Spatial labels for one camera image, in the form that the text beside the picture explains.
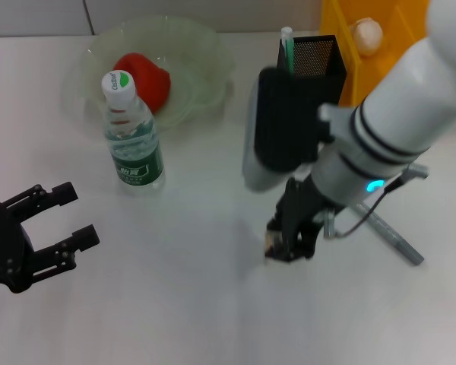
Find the egg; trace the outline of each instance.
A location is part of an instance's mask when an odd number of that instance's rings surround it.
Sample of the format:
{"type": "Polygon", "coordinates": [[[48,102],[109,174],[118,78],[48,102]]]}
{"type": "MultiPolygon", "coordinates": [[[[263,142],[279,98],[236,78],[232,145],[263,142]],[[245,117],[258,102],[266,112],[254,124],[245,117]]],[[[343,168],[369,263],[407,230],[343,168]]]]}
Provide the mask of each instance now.
{"type": "Polygon", "coordinates": [[[357,21],[351,28],[356,49],[362,56],[371,56],[380,48],[383,30],[377,21],[370,17],[357,21]]]}

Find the red fruit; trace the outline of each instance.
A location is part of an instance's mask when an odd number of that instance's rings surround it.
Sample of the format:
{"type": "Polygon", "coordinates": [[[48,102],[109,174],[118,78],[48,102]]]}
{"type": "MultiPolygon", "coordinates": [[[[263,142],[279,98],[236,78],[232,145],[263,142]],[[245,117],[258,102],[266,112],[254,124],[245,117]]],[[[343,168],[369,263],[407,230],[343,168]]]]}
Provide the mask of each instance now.
{"type": "Polygon", "coordinates": [[[129,53],[120,58],[113,70],[131,74],[138,96],[153,114],[167,101],[170,91],[169,72],[155,66],[147,57],[140,53],[129,53]]]}

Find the water bottle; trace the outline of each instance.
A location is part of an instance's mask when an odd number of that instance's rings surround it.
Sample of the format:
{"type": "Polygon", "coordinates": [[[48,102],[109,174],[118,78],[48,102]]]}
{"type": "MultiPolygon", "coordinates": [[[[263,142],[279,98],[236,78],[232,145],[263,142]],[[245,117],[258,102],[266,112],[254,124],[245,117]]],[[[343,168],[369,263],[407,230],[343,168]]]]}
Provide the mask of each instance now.
{"type": "Polygon", "coordinates": [[[135,191],[160,188],[164,168],[154,117],[138,97],[133,77],[111,71],[101,86],[107,103],[104,134],[120,180],[135,191]]]}

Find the yellow box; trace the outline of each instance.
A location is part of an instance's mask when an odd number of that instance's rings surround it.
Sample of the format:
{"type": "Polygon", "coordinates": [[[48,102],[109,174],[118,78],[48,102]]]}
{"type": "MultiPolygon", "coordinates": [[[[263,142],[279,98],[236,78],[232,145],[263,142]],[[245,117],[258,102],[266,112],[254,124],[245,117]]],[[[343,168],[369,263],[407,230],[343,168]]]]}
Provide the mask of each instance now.
{"type": "Polygon", "coordinates": [[[429,0],[323,0],[320,33],[336,36],[347,68],[340,105],[361,103],[404,52],[426,36],[428,4],[429,0]],[[359,55],[350,32],[350,25],[365,17],[378,21],[384,36],[370,57],[359,55]]]}

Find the white bottle cap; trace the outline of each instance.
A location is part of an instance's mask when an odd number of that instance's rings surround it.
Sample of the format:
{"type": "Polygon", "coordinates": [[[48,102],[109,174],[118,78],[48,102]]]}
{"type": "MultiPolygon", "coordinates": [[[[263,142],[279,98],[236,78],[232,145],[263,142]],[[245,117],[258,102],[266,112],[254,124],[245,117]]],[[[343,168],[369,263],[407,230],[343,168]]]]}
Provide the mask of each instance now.
{"type": "Polygon", "coordinates": [[[124,110],[136,95],[134,78],[127,71],[111,71],[103,76],[101,88],[108,105],[124,110]]]}

